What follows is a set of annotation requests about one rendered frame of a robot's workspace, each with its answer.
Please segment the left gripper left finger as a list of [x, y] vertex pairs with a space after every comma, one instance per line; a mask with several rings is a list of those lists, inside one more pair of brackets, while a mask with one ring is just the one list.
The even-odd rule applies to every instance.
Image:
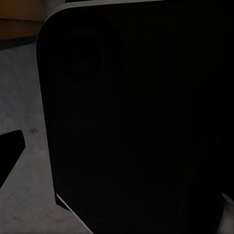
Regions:
[[21, 130], [0, 135], [0, 188], [25, 149]]

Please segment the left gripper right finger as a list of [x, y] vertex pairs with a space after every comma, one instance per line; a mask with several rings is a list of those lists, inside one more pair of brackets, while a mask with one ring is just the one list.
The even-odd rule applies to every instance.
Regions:
[[234, 132], [222, 130], [218, 146], [234, 169]]

